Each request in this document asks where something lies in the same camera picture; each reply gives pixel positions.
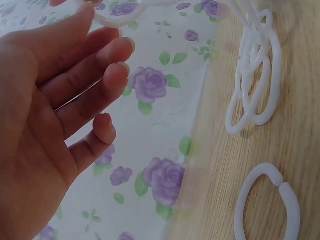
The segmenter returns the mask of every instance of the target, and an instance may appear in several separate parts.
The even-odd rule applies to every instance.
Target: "wooden table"
[[[234,240],[240,189],[250,171],[264,162],[279,168],[298,197],[298,239],[320,240],[320,1],[258,1],[274,12],[283,50],[277,111],[264,126],[249,125],[236,136],[226,132],[243,26],[236,17],[224,20],[214,35],[220,56],[208,69],[169,240]],[[238,104],[234,121],[242,114]],[[278,189],[267,177],[259,178],[246,204],[247,240],[282,240],[286,226]]]

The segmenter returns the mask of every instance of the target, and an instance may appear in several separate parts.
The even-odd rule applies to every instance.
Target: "pinky finger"
[[[93,130],[69,147],[77,165],[77,174],[86,170],[116,139],[116,130],[109,114],[100,114],[93,121]]]

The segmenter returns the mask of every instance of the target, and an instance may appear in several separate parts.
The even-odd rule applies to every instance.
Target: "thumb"
[[[94,16],[93,3],[86,2],[73,16],[33,30],[9,33],[0,41],[30,50],[41,64],[58,58],[83,42]]]

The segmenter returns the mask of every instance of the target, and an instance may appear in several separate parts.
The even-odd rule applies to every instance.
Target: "c-shaped plastic hook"
[[[283,183],[283,176],[279,170],[270,163],[262,163],[256,166],[248,175],[244,181],[238,201],[235,207],[234,214],[234,233],[236,240],[246,240],[244,231],[244,211],[245,204],[249,195],[249,192],[256,182],[256,180],[262,176],[267,175],[273,185],[279,187],[280,196],[284,202],[287,215],[286,231],[284,240],[297,240],[300,230],[300,206],[297,196],[289,183]]]

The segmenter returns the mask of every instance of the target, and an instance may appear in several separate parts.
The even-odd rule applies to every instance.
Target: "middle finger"
[[[99,81],[109,65],[128,60],[134,50],[133,40],[117,38],[98,53],[46,83],[40,91],[52,109],[57,110]]]

